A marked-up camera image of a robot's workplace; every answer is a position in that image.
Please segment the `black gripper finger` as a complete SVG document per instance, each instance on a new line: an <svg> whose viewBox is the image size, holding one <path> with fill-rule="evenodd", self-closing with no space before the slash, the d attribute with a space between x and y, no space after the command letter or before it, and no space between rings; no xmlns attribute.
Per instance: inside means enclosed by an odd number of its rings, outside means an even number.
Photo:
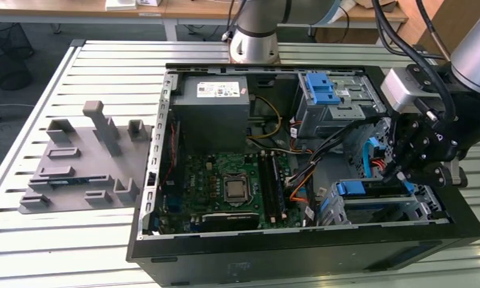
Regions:
<svg viewBox="0 0 480 288"><path fill-rule="evenodd" d="M408 182L436 188L467 187L467 175L455 157L451 161L436 162L403 172Z"/></svg>
<svg viewBox="0 0 480 288"><path fill-rule="evenodd" d="M395 118L391 122L390 140L392 147L391 161L383 173L383 183L390 184L403 178L420 162L420 155L430 144L426 123L419 118Z"/></svg>

